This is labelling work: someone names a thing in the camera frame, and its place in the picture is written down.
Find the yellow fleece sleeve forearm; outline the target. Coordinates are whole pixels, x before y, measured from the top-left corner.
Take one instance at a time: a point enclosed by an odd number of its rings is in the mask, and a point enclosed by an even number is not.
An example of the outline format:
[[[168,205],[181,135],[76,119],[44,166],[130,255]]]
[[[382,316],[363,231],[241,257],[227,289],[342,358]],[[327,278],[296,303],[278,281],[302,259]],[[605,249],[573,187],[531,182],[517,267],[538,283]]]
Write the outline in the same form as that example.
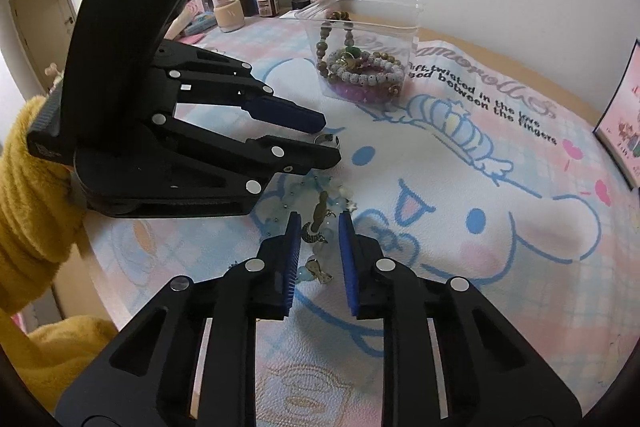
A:
[[[1,154],[1,347],[27,389],[53,412],[118,330],[89,315],[29,334],[13,321],[53,284],[86,213],[72,199],[70,170],[29,154],[27,131],[45,101],[35,96],[25,103]]]

